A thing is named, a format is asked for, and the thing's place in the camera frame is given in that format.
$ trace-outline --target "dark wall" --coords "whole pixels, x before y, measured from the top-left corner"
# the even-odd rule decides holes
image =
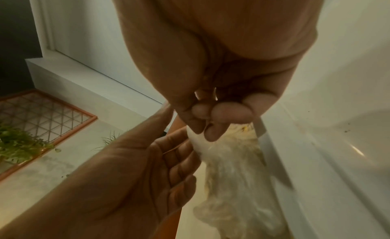
[[[25,59],[42,57],[29,0],[0,0],[0,96],[34,88]]]

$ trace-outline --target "metal grid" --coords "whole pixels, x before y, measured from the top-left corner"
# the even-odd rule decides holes
[[[55,146],[96,119],[96,116],[38,90],[0,101],[0,122]],[[12,166],[0,166],[0,180],[27,163],[7,164]]]

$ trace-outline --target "plastic bag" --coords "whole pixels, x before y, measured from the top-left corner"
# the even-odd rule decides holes
[[[194,208],[195,217],[216,227],[221,238],[290,238],[253,126],[231,125],[213,143],[187,131],[206,163],[208,198]]]

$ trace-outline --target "hand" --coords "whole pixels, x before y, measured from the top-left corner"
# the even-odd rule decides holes
[[[142,74],[194,132],[208,122],[215,141],[280,98],[317,37],[323,0],[113,2]]]
[[[172,115],[165,106],[105,147],[8,225],[9,237],[150,238],[192,198],[200,165],[185,128],[158,138]]]

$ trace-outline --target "pinky finger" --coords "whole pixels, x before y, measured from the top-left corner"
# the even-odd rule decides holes
[[[172,214],[182,208],[194,196],[196,177],[188,176],[182,183],[171,189],[168,197],[168,213]]]

